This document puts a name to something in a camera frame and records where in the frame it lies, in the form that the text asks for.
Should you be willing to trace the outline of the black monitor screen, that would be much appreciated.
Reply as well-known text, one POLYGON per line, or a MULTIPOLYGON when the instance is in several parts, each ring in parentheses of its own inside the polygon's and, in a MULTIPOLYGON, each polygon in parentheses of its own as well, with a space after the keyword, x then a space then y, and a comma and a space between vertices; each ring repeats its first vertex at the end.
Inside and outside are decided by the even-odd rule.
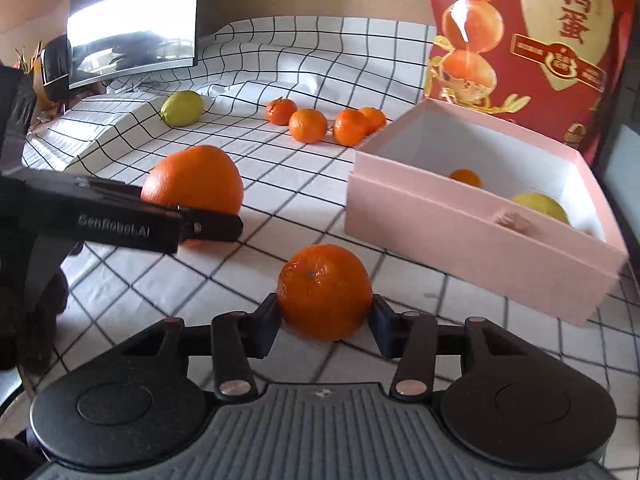
POLYGON ((41 51, 43 84, 70 90, 191 67, 198 0, 70 0, 66 33, 41 51))

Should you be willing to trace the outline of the yellow-green lemon on cloth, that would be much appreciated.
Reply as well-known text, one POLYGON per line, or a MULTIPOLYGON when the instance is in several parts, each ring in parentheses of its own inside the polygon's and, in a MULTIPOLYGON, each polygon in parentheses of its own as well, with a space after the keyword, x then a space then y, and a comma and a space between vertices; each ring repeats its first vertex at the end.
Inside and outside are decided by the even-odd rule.
POLYGON ((169 127, 184 127, 194 124, 203 113, 201 96, 191 90, 174 92, 160 109, 160 118, 169 127))

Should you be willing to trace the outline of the red quail egg bag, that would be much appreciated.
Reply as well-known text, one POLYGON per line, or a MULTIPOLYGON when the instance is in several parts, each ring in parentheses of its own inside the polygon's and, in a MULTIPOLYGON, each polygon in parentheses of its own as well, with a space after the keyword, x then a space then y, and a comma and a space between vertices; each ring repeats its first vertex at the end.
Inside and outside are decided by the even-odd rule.
POLYGON ((424 94, 534 130, 591 162, 637 0, 431 0, 424 94))

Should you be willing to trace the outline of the glass computer case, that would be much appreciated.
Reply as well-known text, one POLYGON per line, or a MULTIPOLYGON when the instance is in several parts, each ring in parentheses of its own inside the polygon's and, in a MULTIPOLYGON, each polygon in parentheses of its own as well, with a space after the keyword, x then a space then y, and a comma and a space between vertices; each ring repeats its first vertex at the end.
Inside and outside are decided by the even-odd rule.
POLYGON ((596 176, 626 237, 639 241, 639 73, 620 77, 602 116, 596 176))

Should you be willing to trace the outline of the white checkered tablecloth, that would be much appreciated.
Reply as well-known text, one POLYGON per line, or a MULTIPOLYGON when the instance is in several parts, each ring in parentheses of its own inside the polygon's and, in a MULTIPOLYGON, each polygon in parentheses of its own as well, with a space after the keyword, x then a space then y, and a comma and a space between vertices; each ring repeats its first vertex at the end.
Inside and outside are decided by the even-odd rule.
POLYGON ((198 62, 113 81, 62 118, 29 133, 26 166, 139 185, 166 156, 213 145, 242 177, 243 234, 235 243, 190 243, 173 256, 89 243, 62 269, 70 286, 49 366, 25 375, 29 393, 165 316, 205 324, 256 307, 294 252, 311 244, 347 248, 373 288, 397 311, 424 311, 458 324, 489 318, 601 384, 617 425, 603 457, 621 479, 639 474, 639 294, 623 273, 590 321, 567 324, 345 233, 347 178, 355 152, 325 138, 296 142, 265 120, 286 96, 333 118, 372 106, 388 120, 419 101, 430 25, 370 18, 256 18, 203 38, 198 62), (191 90, 197 122, 169 127, 165 101, 191 90))

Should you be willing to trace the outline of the small mandarin in box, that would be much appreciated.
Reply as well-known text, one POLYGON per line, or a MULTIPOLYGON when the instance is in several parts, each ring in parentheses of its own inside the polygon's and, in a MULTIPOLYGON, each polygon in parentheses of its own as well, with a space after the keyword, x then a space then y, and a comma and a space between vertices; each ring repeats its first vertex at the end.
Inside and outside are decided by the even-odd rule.
POLYGON ((457 182, 474 186, 474 188, 483 187, 483 180, 480 178, 480 176, 476 172, 469 169, 461 168, 454 170, 453 172, 450 172, 448 178, 457 182))

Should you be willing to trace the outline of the mandarin with stem far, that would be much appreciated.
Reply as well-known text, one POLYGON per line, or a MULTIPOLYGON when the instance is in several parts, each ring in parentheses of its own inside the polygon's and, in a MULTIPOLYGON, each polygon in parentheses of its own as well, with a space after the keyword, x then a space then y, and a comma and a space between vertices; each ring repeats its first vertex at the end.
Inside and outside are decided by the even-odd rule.
POLYGON ((265 118, 267 122, 276 126, 287 126, 292 115, 296 112, 297 105, 290 99, 280 96, 270 101, 265 107, 265 118))

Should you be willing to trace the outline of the yellow lemon in box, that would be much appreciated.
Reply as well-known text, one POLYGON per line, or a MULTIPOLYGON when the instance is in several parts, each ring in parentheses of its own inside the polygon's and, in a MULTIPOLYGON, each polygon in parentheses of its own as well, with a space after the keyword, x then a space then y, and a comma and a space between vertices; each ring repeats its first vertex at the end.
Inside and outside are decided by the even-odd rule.
POLYGON ((538 192, 525 192, 515 195, 512 198, 512 202, 561 221, 568 226, 570 225, 570 220, 568 220, 564 208, 548 195, 538 192))

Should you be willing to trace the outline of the pink cardboard box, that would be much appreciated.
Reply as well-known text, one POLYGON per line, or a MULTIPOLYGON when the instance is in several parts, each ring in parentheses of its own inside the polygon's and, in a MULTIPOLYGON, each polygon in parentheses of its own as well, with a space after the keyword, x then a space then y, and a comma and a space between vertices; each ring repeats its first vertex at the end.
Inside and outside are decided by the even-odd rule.
POLYGON ((628 258, 578 151, 467 108, 425 100, 357 151, 345 230, 561 320, 585 323, 628 258), (448 178, 469 169, 474 188, 448 178), (513 203, 554 198, 570 225, 513 203))

